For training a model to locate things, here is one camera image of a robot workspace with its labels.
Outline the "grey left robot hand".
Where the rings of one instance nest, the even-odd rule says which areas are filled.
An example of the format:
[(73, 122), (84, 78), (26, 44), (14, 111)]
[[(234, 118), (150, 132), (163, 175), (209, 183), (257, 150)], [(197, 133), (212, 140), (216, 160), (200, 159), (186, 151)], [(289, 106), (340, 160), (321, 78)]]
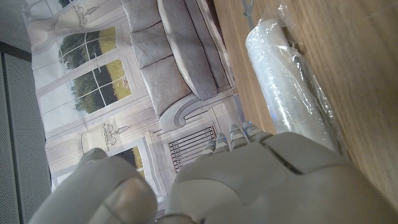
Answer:
[(147, 181), (95, 148), (32, 223), (396, 223), (397, 210), (349, 160), (296, 133), (232, 125), (176, 175), (164, 216)]

